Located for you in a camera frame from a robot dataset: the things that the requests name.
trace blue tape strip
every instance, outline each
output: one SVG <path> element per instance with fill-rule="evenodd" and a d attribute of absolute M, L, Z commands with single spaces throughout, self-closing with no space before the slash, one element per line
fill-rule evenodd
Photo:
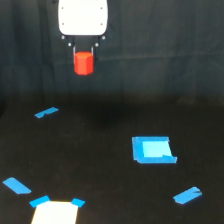
<path fill-rule="evenodd" d="M 143 141 L 142 148 L 143 148 L 144 157 L 162 157 L 163 155 L 172 156 L 169 142 Z"/>
<path fill-rule="evenodd" d="M 40 112 L 40 113 L 35 114 L 35 116 L 36 116 L 37 118 L 42 118 L 45 114 L 52 114 L 52 113 L 54 113 L 54 112 L 56 112 L 56 111 L 58 111 L 57 108 L 55 108 L 55 107 L 51 107 L 51 108 L 49 108 L 49 109 L 47 109 L 47 110 L 44 110 L 44 111 L 42 111 L 42 112 Z"/>
<path fill-rule="evenodd" d="M 138 163 L 141 164 L 158 164 L 158 163 L 176 163 L 177 157 L 162 155 L 161 157 L 145 157 L 143 151 L 142 142 L 146 141 L 168 141 L 168 137 L 133 137 L 132 145 L 133 145 L 133 158 L 137 160 Z"/>
<path fill-rule="evenodd" d="M 176 163 L 177 157 L 162 156 L 162 157 L 142 158 L 142 159 L 138 159 L 137 161 L 138 163 L 141 163 L 141 164 Z"/>
<path fill-rule="evenodd" d="M 185 204 L 199 196 L 201 196 L 202 193 L 197 187 L 192 187 L 191 189 L 182 192 L 181 194 L 176 195 L 174 198 L 175 202 L 179 204 Z"/>
<path fill-rule="evenodd" d="M 13 177 L 3 181 L 3 184 L 5 184 L 8 188 L 10 188 L 16 194 L 29 194 L 31 192 L 29 188 L 24 186 L 22 183 L 20 183 L 18 180 L 16 180 Z"/>
<path fill-rule="evenodd" d="M 44 196 L 44 197 L 38 198 L 38 199 L 36 199 L 36 200 L 34 200 L 34 201 L 31 201 L 31 202 L 30 202 L 30 205 L 31 205 L 33 208 L 36 208 L 38 205 L 43 204 L 43 203 L 45 203 L 45 202 L 47 202 L 47 201 L 50 201 L 50 198 L 46 195 L 46 196 Z"/>
<path fill-rule="evenodd" d="M 148 142 L 169 142 L 169 137 L 167 136 L 161 136 L 161 137 L 134 137 L 137 141 L 148 141 Z"/>
<path fill-rule="evenodd" d="M 77 205 L 79 208 L 81 208 L 85 204 L 85 201 L 82 201 L 80 199 L 74 198 L 71 203 L 73 205 Z"/>

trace black backdrop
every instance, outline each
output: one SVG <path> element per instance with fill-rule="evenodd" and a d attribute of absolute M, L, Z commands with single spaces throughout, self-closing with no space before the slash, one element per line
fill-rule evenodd
<path fill-rule="evenodd" d="M 224 102 L 223 0 L 108 0 L 115 36 L 79 77 L 54 35 L 51 0 L 0 0 L 0 85 L 7 102 Z"/>

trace white square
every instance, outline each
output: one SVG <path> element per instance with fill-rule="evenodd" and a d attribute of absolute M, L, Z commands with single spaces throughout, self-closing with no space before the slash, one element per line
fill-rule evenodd
<path fill-rule="evenodd" d="M 75 224 L 78 206 L 48 201 L 37 206 L 31 224 Z"/>

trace blue paper square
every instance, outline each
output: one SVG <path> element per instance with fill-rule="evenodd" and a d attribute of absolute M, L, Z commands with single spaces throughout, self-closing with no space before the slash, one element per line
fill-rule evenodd
<path fill-rule="evenodd" d="M 138 163 L 176 163 L 168 137 L 133 137 L 133 157 Z"/>

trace red object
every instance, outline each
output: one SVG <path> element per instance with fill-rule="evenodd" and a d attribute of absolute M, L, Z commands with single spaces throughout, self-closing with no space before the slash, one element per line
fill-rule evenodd
<path fill-rule="evenodd" d="M 74 57 L 75 72 L 78 75 L 93 73 L 93 55 L 91 52 L 78 52 Z"/>

